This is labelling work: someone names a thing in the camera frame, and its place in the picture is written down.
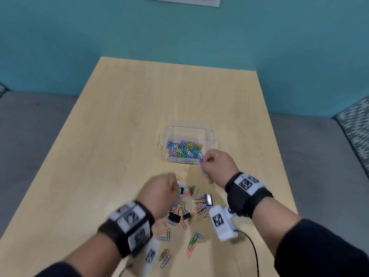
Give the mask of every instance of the black wrist strap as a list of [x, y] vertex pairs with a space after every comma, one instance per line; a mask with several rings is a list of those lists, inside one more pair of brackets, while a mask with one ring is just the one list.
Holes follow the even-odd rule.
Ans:
[[249, 174], [236, 173], [225, 185], [229, 208], [238, 216], [252, 218], [256, 206], [265, 197], [273, 197], [265, 185]]
[[154, 222], [153, 215], [141, 202], [132, 201], [114, 211], [98, 232], [110, 237], [122, 258], [136, 256], [152, 237]]

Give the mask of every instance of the plastic container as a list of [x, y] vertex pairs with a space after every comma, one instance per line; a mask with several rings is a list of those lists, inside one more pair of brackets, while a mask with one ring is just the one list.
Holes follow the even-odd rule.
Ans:
[[[186, 153], [186, 157], [177, 157], [178, 153], [173, 153], [172, 150], [177, 148], [173, 147], [173, 142], [177, 142], [179, 149], [187, 151], [187, 144], [182, 141], [201, 144], [202, 148], [197, 156], [191, 156], [192, 149], [189, 149], [189, 153]], [[163, 144], [163, 160], [176, 163], [185, 164], [200, 164], [201, 155], [204, 155], [209, 149], [216, 149], [218, 147], [214, 134], [209, 124], [204, 122], [191, 122], [191, 121], [171, 121], [164, 130], [162, 136]]]

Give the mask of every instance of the table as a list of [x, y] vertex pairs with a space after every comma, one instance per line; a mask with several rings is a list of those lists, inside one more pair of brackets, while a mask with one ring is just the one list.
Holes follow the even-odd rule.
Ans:
[[[209, 122], [219, 148], [296, 212], [256, 72], [101, 57], [0, 240], [2, 275], [31, 276], [62, 259], [160, 172], [174, 171], [225, 206], [225, 192], [199, 166], [161, 160], [169, 120]], [[205, 220], [172, 230], [172, 260], [152, 276], [256, 276], [251, 243], [221, 243]], [[252, 221], [234, 221], [255, 243], [260, 276], [277, 276]], [[195, 230], [205, 238], [186, 259]]]

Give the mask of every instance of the blue wall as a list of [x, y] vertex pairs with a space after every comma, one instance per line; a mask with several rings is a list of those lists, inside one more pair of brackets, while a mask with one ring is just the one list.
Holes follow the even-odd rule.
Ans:
[[271, 112], [330, 117], [369, 94], [369, 0], [0, 4], [13, 90], [79, 94], [103, 55], [257, 70]]

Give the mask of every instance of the clear plastic box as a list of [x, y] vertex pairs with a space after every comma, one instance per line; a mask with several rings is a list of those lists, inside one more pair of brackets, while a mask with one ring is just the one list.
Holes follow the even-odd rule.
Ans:
[[171, 121], [161, 139], [163, 160], [176, 163], [200, 164], [202, 155], [218, 147], [210, 125], [205, 122]]

